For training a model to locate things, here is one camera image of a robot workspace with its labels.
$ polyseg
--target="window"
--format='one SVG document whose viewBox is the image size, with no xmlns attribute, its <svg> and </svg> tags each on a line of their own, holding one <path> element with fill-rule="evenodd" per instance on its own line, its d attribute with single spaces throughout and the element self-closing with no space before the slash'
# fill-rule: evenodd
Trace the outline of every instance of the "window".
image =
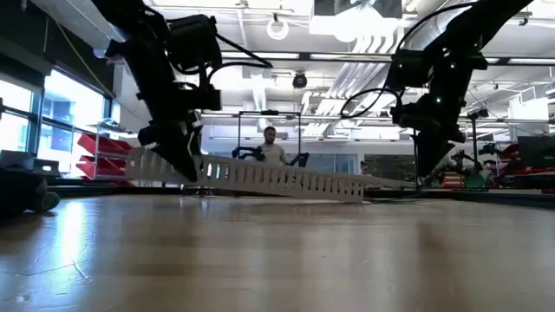
<svg viewBox="0 0 555 312">
<path fill-rule="evenodd" d="M 335 155 L 334 154 L 311 154 L 306 164 L 309 169 L 321 172 L 335 172 Z"/>
<path fill-rule="evenodd" d="M 55 70 L 46 77 L 42 116 L 78 127 L 102 120 L 104 97 Z"/>
<path fill-rule="evenodd" d="M 232 152 L 226 153 L 226 152 L 217 152 L 217 153 L 210 153 L 213 156 L 218 156 L 218 157 L 232 157 Z"/>
<path fill-rule="evenodd" d="M 60 172 L 71 172 L 73 134 L 70 131 L 41 125 L 41 139 L 38 158 L 56 160 L 60 163 Z"/>
<path fill-rule="evenodd" d="M 0 120 L 0 150 L 25 152 L 29 121 L 12 114 L 2 114 Z"/>
<path fill-rule="evenodd" d="M 336 172 L 355 174 L 356 155 L 336 155 Z"/>
<path fill-rule="evenodd" d="M 411 179 L 415 175 L 415 157 L 412 155 L 364 155 L 362 174 L 371 174 L 386 179 Z"/>
<path fill-rule="evenodd" d="M 31 95 L 32 93 L 28 89 L 0 80 L 0 97 L 3 98 L 3 104 L 7 107 L 29 112 Z"/>
</svg>

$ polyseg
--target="wall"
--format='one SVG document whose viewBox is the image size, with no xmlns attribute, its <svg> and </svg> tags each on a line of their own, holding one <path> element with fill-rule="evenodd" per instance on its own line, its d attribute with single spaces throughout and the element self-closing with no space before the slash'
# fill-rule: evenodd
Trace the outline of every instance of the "wall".
<svg viewBox="0 0 555 312">
<path fill-rule="evenodd" d="M 64 29 L 74 48 L 106 88 L 111 88 L 114 68 L 105 60 L 95 57 L 93 49 L 82 39 Z M 43 81 L 36 77 L 49 75 L 53 65 L 74 77 L 101 90 L 102 85 L 85 68 L 66 38 L 46 13 L 32 2 L 22 9 L 21 0 L 2 0 L 0 9 L 0 72 L 6 72 L 17 79 L 42 87 Z M 31 74 L 22 75 L 21 68 L 28 68 Z"/>
<path fill-rule="evenodd" d="M 276 142 L 285 149 L 286 153 L 297 153 L 298 144 L 296 140 L 278 140 Z M 208 153 L 229 153 L 237 147 L 237 140 L 214 140 L 205 137 L 202 140 L 202 150 Z M 259 146 L 262 140 L 242 140 L 241 146 Z M 484 146 L 484 143 L 478 143 L 478 149 Z M 364 155 L 414 155 L 414 145 L 412 141 L 397 141 L 397 142 L 302 142 L 302 152 L 308 153 L 323 153 L 323 154 L 355 154 L 357 161 L 364 160 Z M 472 142 L 465 144 L 458 144 L 451 150 L 449 156 L 457 153 L 459 150 L 464 150 L 467 155 L 473 157 Z M 478 157 L 480 162 L 485 160 L 496 160 L 495 156 L 480 155 Z"/>
</svg>

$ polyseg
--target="ceiling light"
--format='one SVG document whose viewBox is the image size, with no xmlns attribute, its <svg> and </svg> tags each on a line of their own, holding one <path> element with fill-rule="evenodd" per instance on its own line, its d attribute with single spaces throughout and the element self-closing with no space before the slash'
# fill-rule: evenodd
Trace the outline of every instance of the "ceiling light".
<svg viewBox="0 0 555 312">
<path fill-rule="evenodd" d="M 302 120 L 339 120 L 339 116 L 301 116 Z"/>
<path fill-rule="evenodd" d="M 298 53 L 272 53 L 272 52 L 261 52 L 255 53 L 256 56 L 268 59 L 268 60 L 277 60 L 277 59 L 287 59 L 293 60 L 299 57 Z M 222 58 L 224 59 L 251 59 L 250 56 L 246 55 L 242 52 L 222 52 Z"/>
<path fill-rule="evenodd" d="M 283 15 L 292 15 L 295 13 L 293 9 L 273 9 L 273 8 L 246 8 L 246 7 L 234 7 L 234 6 L 202 6 L 202 5 L 194 5 L 194 6 L 180 6 L 180 5 L 151 5 L 153 9 L 162 10 L 162 11 L 218 11 L 218 12 L 236 12 L 236 11 L 243 11 L 247 13 L 278 13 Z"/>
<path fill-rule="evenodd" d="M 310 54 L 315 61 L 352 61 L 352 62 L 391 62 L 391 55 L 357 54 L 357 53 L 315 53 Z"/>
<path fill-rule="evenodd" d="M 274 31 L 273 29 L 273 26 L 276 24 L 281 24 L 281 29 L 279 31 Z M 268 25 L 266 25 L 266 32 L 271 39 L 283 40 L 289 35 L 289 24 L 287 21 L 270 20 Z"/>
<path fill-rule="evenodd" d="M 233 118 L 233 114 L 202 114 L 203 118 Z"/>
<path fill-rule="evenodd" d="M 527 64 L 527 65 L 555 65 L 555 59 L 552 58 L 511 58 L 509 64 Z"/>
</svg>

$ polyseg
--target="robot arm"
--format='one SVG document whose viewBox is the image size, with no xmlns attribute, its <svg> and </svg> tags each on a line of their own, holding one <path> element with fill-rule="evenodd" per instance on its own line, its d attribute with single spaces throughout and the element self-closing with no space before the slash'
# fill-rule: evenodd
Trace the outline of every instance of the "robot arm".
<svg viewBox="0 0 555 312">
<path fill-rule="evenodd" d="M 418 175 L 427 176 L 454 145 L 464 142 L 457 120 L 475 69 L 487 69 L 480 53 L 500 28 L 532 0 L 479 0 L 454 18 L 423 51 L 400 49 L 394 55 L 385 88 L 401 92 L 428 85 L 416 103 L 397 102 L 393 122 L 419 131 Z"/>
<path fill-rule="evenodd" d="M 125 42 L 112 41 L 106 57 L 125 60 L 140 91 L 137 97 L 152 116 L 150 125 L 139 131 L 140 143 L 154 144 L 155 153 L 195 182 L 193 155 L 201 155 L 202 129 L 195 110 L 221 110 L 220 93 L 210 84 L 213 73 L 225 65 L 271 68 L 271 64 L 220 36 L 213 17 L 166 21 L 142 0 L 93 0 L 93 4 L 127 38 Z M 261 64 L 223 64 L 217 38 Z M 174 70 L 199 75 L 199 85 L 176 81 Z"/>
</svg>

